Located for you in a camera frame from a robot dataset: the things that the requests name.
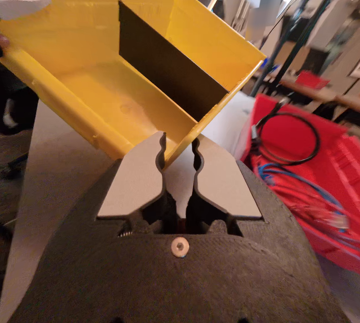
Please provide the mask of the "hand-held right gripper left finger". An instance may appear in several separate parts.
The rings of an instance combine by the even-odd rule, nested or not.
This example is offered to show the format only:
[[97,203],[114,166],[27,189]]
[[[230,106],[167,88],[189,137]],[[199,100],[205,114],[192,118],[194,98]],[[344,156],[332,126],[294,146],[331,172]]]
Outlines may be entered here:
[[98,218],[124,218],[146,208],[165,192],[166,133],[157,131],[132,148],[121,160]]

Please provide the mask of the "red plastic bin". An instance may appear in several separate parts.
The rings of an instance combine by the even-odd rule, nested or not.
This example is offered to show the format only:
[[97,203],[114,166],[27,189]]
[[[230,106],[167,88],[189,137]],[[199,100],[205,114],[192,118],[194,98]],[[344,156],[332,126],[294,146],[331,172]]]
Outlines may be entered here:
[[359,274],[358,138],[286,99],[259,95],[236,157],[287,206],[316,253]]

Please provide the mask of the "person's left hand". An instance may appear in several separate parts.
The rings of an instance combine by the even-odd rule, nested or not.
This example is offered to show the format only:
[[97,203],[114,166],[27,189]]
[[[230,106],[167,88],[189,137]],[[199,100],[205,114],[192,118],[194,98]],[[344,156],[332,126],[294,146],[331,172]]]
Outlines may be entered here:
[[9,39],[3,34],[0,34],[0,58],[4,57],[9,46],[10,46]]

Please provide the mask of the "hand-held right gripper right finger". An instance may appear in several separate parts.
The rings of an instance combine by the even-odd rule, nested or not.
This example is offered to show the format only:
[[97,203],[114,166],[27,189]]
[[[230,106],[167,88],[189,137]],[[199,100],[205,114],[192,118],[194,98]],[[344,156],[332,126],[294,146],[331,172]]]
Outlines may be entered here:
[[192,142],[192,150],[194,189],[201,199],[236,219],[263,217],[236,159],[227,150],[202,134]]

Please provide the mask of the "yellow plastic bin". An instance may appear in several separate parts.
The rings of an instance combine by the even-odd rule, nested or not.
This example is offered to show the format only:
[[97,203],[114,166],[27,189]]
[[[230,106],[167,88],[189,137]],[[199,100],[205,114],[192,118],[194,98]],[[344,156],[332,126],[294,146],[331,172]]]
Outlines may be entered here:
[[[119,55],[119,1],[229,91],[199,122]],[[198,0],[52,0],[1,20],[1,63],[94,147],[124,157],[156,131],[172,163],[265,56]]]

